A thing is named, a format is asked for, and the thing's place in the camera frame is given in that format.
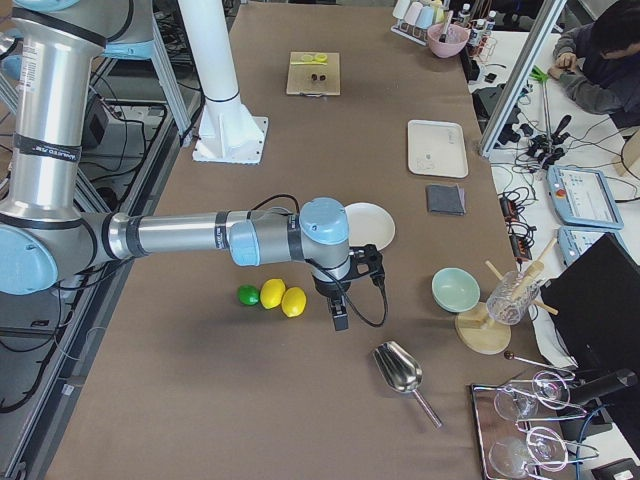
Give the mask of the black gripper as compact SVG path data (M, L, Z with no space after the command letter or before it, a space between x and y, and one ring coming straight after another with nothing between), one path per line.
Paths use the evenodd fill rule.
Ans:
M331 272L313 272L315 288L327 299L328 309L332 317L335 331L349 328L348 313L343 296L349 289L349 281L339 279Z

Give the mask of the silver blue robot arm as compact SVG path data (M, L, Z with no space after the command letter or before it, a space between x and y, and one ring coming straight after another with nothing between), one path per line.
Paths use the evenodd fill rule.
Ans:
M300 261L312 266L334 326L345 309L353 257L344 207L331 198L297 214L221 211L186 216L82 213L74 192L91 65L100 55L148 57L148 1L18 1L23 35L13 167L1 203L1 289L28 295L110 260L218 249L240 266Z

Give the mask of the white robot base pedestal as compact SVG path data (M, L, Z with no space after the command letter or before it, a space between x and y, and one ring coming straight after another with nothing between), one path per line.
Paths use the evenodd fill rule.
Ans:
M193 159L259 164L268 119L242 102L222 3L183 0L179 8L205 99Z

